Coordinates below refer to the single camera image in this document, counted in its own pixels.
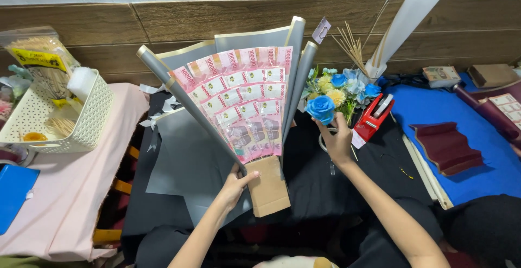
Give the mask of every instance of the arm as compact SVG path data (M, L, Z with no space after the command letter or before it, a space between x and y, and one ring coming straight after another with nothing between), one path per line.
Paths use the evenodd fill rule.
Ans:
M353 133L342 113L336 113L333 125L339 132L332 136L327 127L316 121L329 156L367 201L387 233L414 267L450 268L437 243L400 205L376 185L350 158Z
M203 218L168 265L168 268L196 268L201 266L204 256L226 215L235 207L246 185L258 176L259 172L255 171L246 177L242 177L239 166L233 165L221 192L206 210Z

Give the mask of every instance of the cardboard base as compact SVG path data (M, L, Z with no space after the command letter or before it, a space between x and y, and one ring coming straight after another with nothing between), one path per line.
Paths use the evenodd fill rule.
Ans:
M270 156L244 165L247 173L260 171L259 179L248 184L253 214L263 217L291 206L286 181L280 179L280 162Z

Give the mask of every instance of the black pants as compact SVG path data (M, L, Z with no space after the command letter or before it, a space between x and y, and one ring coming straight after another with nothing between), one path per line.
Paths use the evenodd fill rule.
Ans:
M418 221L436 242L441 240L443 234L428 207L411 198L396 199L396 202ZM188 236L188 232L174 226L155 227L139 245L136 268L167 267ZM359 252L360 258L350 268L411 267L379 221L374 221L369 227L367 236L360 244Z

